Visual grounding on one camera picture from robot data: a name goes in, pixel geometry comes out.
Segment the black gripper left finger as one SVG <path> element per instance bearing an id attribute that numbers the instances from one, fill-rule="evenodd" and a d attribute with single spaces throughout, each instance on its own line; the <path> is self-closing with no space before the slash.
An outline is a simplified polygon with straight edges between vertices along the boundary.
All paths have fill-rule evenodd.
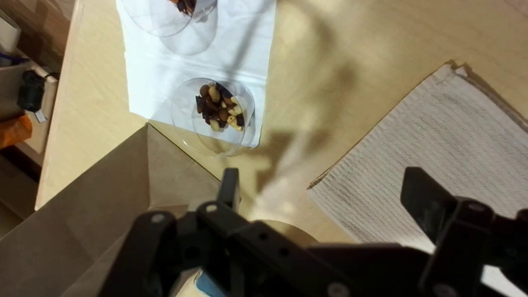
<path id="1" fill-rule="evenodd" d="M 238 169 L 226 169 L 223 172 L 218 202 L 224 204 L 229 209 L 236 209 L 239 202 L 239 171 Z"/>

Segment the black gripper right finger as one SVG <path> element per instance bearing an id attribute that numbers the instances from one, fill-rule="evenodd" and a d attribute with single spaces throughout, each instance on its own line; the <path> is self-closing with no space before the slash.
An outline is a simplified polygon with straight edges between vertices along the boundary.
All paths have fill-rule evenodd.
<path id="1" fill-rule="evenodd" d="M 424 169 L 408 167 L 403 179 L 401 205 L 419 230 L 436 243 L 455 209 L 455 199 Z"/>

